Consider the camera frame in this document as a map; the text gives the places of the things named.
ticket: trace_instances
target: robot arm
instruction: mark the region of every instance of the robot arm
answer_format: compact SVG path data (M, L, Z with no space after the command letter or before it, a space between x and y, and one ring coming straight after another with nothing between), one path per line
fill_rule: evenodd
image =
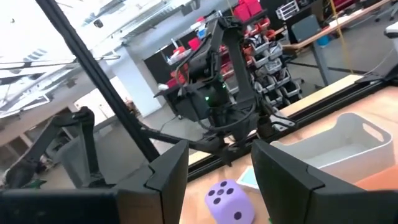
M82 107L80 111L71 114L61 114L54 116L46 125L39 138L33 143L32 147L21 156L7 171L5 184L7 188L17 189L28 184L34 176L35 168L44 154L47 147L57 136L62 127L78 126L79 136L81 137L82 149L87 153L88 166L91 175L98 177L99 168L96 158L93 128L94 114L87 107Z
M238 147L244 148L245 140L252 130L258 129L259 133L270 134L275 123L287 127L283 122L285 118L274 114L272 106L253 87L252 76L242 53L246 25L235 17L219 17L210 21L206 27L207 35L199 48L180 65L188 63L189 74L185 76L187 84L180 85L183 94L178 110L185 118L197 121L204 129L214 132L213 136L207 138L208 142L215 143L198 150L216 154L228 165L231 162L227 155L227 144L222 146L226 135L231 134ZM231 101L220 73L221 44L228 49L238 83L236 102ZM271 121L272 116L279 120ZM203 119L209 119L211 125L204 125L201 122Z

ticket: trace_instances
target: gray floor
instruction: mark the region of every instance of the gray floor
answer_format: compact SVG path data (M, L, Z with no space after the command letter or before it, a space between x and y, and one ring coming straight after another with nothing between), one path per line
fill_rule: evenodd
M351 56L351 63L357 70L372 70L393 48L391 40L383 36L384 29L392 24L388 21L388 16L381 19L379 23L375 23L370 19L355 28L346 30L345 41ZM344 63L343 53L341 50L340 40L333 40L323 49L328 66L347 68ZM302 52L296 62L312 63L315 60L310 51ZM378 73L386 73L398 62L395 52L383 63L376 71ZM302 85L303 95L309 95L315 91L314 85L323 85L319 71L316 68L299 67L289 65L290 73L293 78L303 78L305 83ZM347 73L331 72L333 81L343 78ZM142 121L151 128L162 130L163 133L171 134L181 138L190 140L198 140L202 134L206 132L198 124L187 119L179 120L174 118L174 114L168 106L164 106L161 110L144 118ZM160 153L165 152L172 145L164 142L152 140ZM44 188L73 188L72 183L62 166L57 166L51 172L45 174L42 178L48 180Z

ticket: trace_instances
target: ceiling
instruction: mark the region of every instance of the ceiling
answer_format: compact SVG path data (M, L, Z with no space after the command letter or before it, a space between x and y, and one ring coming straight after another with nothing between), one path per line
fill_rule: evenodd
M99 59L121 40L157 25L190 0L56 0L79 36ZM104 26L93 22L101 19ZM19 112L73 78L75 63L62 37L35 1L0 3L0 118Z

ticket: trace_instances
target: desk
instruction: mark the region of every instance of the desk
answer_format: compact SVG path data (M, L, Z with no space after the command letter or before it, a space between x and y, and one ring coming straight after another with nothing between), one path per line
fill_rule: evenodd
M318 101L352 84L359 78L360 76L356 75L347 76L346 78L343 78L340 81L325 87L324 89L292 104L291 106L284 108L282 112L286 115L294 113L312 104L314 101ZM311 125L301 128L300 130L280 139L279 141L283 142L284 144L292 144L298 140L308 138L319 132L330 129L335 124L336 118L341 113L346 112L357 113L384 128L386 131L389 131L393 136L398 136L398 118L396 116L396 114L398 114L398 101L395 100L397 97L398 88L392 86L387 87L375 94L369 95L368 97L353 103L352 105L336 111L329 116L312 123ZM398 152L398 144L395 145L395 150ZM210 211L205 205L205 194L207 193L208 189L213 184L223 179L237 180L245 168L251 165L251 157L250 155L247 155L234 161L232 167L224 166L207 175L204 175L203 177L200 177L197 180L190 182L187 185L185 192L180 223L215 223ZM267 223L269 215L262 200L261 194L255 190L246 189L245 191L249 195L256 210L256 219L254 223Z
M313 53L313 56L315 58L317 66L319 68L319 72L321 73L323 83L325 84L325 86L327 86L331 83L331 76L329 73L329 69L328 69L328 66L326 63L325 56L322 52L322 48L317 44L317 40L320 37L323 37L324 35L328 35L334 31L336 31L337 29L346 26L350 22L353 22L356 19L359 19L360 17L363 17L366 14L371 13L373 10L383 6L386 3L389 3L390 1L391 0L382 0L378 3L375 3L371 7L358 10L358 11L350 14L349 16L339 17L337 19L338 23L336 21L333 21L330 23L329 27L327 27L326 29L323 29L321 32L313 35L312 37L308 38L307 40L301 41L300 43L297 43L297 44L287 44L287 45L284 45L283 48L297 50L297 49L302 49L307 45L310 45L311 51Z

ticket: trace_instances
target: white plastic bin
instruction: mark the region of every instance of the white plastic bin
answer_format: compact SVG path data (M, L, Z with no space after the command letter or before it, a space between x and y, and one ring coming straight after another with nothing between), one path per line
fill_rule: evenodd
M286 21L288 18L294 16L296 12L299 12L299 10L299 5L295 0L293 0L281 7L278 7L278 9L276 10L276 15L278 19Z
M301 91L300 85L293 80L290 80L289 82L283 84L281 87L279 87L279 89L282 94L288 98L300 94Z
M282 62L280 61L279 58L275 60L270 60L267 63L265 63L265 68L267 70L267 73L272 75L275 72L278 72L282 68Z
M303 98L303 96L299 93L299 94L293 95L293 96L291 96L289 98L285 97L284 100L285 100L285 104L286 105L291 105L292 103L295 103L298 100L301 100L302 98Z
M391 134L354 113L340 115L333 128L294 144L271 144L352 184L395 165Z
M261 86L261 88L256 88L257 91L258 91L258 89L261 89L263 93L267 93L267 92L275 89L276 81L274 80L274 78L272 76L264 75L263 79L266 80L265 83L267 83L267 85L264 85L264 82L256 82L256 83L258 83L258 85Z
M267 50L263 51L261 53L261 55L263 55L264 57L260 60L256 60L254 58L254 56L251 57L251 59L254 63L254 66L256 66L256 68L261 68L263 65L265 65L269 61L269 53Z
M271 42L269 44L269 60L275 60L283 54L282 44L280 42Z
M264 51L266 51L268 49L269 40L267 37L263 37L263 39L264 39L264 43L262 45L258 45L257 47L254 46L253 43L250 43L250 45L253 49L252 55L262 54Z
M282 86L291 81L292 77L290 76L289 71L287 68L282 68L280 71L280 75L278 75L276 78L276 85L277 86Z
M282 103L283 96L278 89L275 89L267 92L265 95L265 99L271 106L276 106Z

